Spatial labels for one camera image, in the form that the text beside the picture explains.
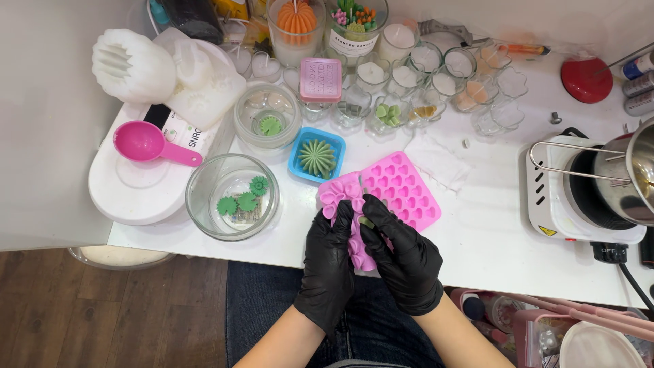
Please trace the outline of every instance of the red round base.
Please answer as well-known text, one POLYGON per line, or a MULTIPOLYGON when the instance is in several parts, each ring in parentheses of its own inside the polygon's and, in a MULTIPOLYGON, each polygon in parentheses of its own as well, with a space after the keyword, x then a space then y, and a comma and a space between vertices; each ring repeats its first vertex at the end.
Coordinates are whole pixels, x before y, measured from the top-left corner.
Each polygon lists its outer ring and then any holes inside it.
POLYGON ((568 93, 583 103, 596 103, 605 99, 613 88, 613 75, 600 58, 581 62, 568 59, 561 67, 561 81, 568 93))

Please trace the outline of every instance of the white table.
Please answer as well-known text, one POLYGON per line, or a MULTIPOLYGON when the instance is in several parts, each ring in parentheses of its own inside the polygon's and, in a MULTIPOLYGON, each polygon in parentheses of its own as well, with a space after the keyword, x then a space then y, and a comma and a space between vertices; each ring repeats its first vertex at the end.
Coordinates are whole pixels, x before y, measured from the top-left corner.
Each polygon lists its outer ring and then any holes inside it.
MULTIPOLYGON (((638 118, 622 108, 624 97, 616 86, 604 101, 586 105, 573 99, 561 85, 562 59, 552 55, 545 62, 515 62, 527 74, 530 91, 520 98, 525 120, 520 128, 494 141, 475 135, 470 116, 450 107, 429 127, 441 144, 475 168, 458 194, 441 189, 425 175, 442 217, 422 232, 443 255, 439 274, 445 285, 575 299, 594 303, 644 307, 617 266, 599 263, 587 242, 569 242, 538 234, 530 225, 525 206, 525 150, 535 141, 551 137, 569 126, 590 138, 610 140, 633 131, 638 118), (549 123, 551 112, 563 118, 549 123), (471 146, 463 148, 463 139, 471 146)), ((339 133, 326 120, 307 124, 339 133)), ((401 130, 386 143, 372 140, 363 129, 343 136, 347 143, 342 174, 365 168, 398 150, 411 139, 401 130)), ((230 152, 255 155, 238 138, 230 152)), ((204 235, 191 220, 178 225, 133 227, 114 223, 108 244, 139 249, 302 267, 304 242, 317 212, 315 183, 293 176, 286 167, 290 148, 266 156, 256 155, 275 174, 281 188, 281 216, 256 236, 241 242, 221 242, 204 235)), ((654 284, 654 270, 642 267, 638 246, 628 250, 627 263, 645 292, 654 284)))

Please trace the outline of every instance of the blue silicone mold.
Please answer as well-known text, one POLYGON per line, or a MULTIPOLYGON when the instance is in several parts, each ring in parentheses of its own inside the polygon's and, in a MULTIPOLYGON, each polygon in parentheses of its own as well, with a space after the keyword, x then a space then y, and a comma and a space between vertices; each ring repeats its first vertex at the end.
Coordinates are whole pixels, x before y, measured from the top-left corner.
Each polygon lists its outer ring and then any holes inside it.
POLYGON ((295 143, 293 143, 293 149, 291 150, 290 157, 288 158, 288 170, 295 176, 303 177, 317 183, 324 183, 327 180, 338 177, 338 174, 341 172, 341 165, 343 165, 344 156, 345 141, 343 138, 316 128, 302 128, 298 138, 295 139, 295 143), (325 143, 330 144, 334 150, 334 156, 336 157, 336 167, 330 172, 328 179, 309 175, 309 173, 307 173, 305 170, 302 170, 302 166, 300 165, 301 160, 298 158, 298 156, 300 155, 300 149, 302 149, 302 143, 314 139, 317 139, 318 141, 325 141, 325 143))

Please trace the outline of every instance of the spray can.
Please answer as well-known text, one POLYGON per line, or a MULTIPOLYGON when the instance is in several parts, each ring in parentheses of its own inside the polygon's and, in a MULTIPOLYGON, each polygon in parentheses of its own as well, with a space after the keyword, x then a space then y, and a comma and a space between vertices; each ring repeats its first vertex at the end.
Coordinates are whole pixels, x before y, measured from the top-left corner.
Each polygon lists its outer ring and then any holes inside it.
POLYGON ((654 71, 648 71, 647 74, 641 75, 633 81, 626 82, 622 86, 622 92, 625 96, 631 98, 639 94, 654 90, 654 71))
POLYGON ((654 111, 654 90, 625 101, 625 111, 633 117, 654 111))
POLYGON ((648 71, 654 70, 654 52, 644 54, 631 60, 622 67, 622 72, 628 80, 633 81, 648 71))

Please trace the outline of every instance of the metal pouring pitcher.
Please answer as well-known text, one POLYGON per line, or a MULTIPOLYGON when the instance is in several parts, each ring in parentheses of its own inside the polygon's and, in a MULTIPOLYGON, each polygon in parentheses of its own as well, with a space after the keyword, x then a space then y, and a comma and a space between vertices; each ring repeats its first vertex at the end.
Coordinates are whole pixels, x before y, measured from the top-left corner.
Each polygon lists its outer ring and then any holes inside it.
POLYGON ((536 142, 529 149, 529 158, 539 169, 594 178, 600 196, 615 213, 633 223, 654 227, 654 118, 603 148, 536 142), (538 164, 534 159, 534 148, 538 145, 596 151, 593 174, 538 164))

